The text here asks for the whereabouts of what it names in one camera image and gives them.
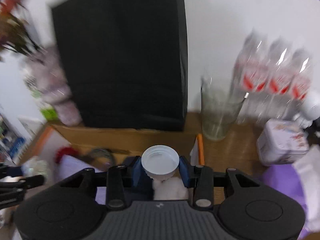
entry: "white wall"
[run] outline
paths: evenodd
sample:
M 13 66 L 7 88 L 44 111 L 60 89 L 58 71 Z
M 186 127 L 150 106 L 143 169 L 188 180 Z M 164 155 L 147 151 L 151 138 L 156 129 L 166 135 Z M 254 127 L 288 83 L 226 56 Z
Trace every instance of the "white wall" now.
M 33 16 L 43 44 L 54 42 L 50 4 L 56 0 L 29 0 L 28 8 Z M 207 68 L 217 78 L 230 79 L 233 64 L 246 35 L 255 28 L 267 33 L 272 41 L 279 35 L 293 41 L 293 47 L 301 45 L 314 54 L 320 63 L 320 1 L 319 0 L 185 0 L 189 47 L 189 109 L 200 109 L 200 76 Z M 7 68 L 7 78 L 15 84 L 15 61 L 10 59 L 1 68 Z M 314 87 L 320 91 L 319 65 L 316 66 Z M 0 94 L 5 87 L 0 84 Z M 18 105 L 30 114 L 38 116 L 36 109 L 28 100 L 21 103 L 25 96 L 23 87 L 8 91 L 15 103 L 4 103 L 0 95 L 0 104 L 11 112 Z

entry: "bottle label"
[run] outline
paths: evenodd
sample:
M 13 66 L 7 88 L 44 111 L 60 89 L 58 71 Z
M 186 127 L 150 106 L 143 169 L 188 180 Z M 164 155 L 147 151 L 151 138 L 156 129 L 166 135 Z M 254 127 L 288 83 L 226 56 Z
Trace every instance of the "bottle label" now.
M 302 75 L 296 75 L 291 85 L 291 96 L 297 100 L 303 100 L 311 86 L 311 80 Z
M 258 62 L 248 62 L 242 71 L 240 87 L 252 92 L 263 91 L 268 80 L 268 69 Z
M 288 92 L 293 74 L 287 71 L 277 71 L 270 79 L 268 88 L 271 94 L 284 95 Z

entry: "glass cup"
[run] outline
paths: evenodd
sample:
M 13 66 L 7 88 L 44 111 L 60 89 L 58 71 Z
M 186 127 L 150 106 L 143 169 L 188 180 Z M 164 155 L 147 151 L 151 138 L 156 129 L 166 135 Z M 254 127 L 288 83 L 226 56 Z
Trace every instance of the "glass cup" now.
M 202 80 L 202 133 L 213 141 L 226 137 L 244 102 L 244 97 L 230 93 L 228 88 L 223 88 L 225 85 L 212 78 Z

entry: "small square container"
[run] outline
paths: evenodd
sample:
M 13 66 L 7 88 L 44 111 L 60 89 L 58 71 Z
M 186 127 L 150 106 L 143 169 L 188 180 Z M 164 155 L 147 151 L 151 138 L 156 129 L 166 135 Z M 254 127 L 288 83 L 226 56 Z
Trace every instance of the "small square container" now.
M 294 163 L 309 150 L 303 130 L 292 121 L 270 119 L 257 140 L 259 159 L 264 166 Z

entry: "ribbed gray panel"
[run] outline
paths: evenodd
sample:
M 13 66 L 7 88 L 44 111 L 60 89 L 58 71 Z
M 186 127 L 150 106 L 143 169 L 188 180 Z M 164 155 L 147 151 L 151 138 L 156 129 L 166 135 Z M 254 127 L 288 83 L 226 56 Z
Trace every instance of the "ribbed gray panel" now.
M 186 201 L 135 201 L 123 211 L 109 213 L 84 240 L 236 240 L 223 231 L 210 212 Z

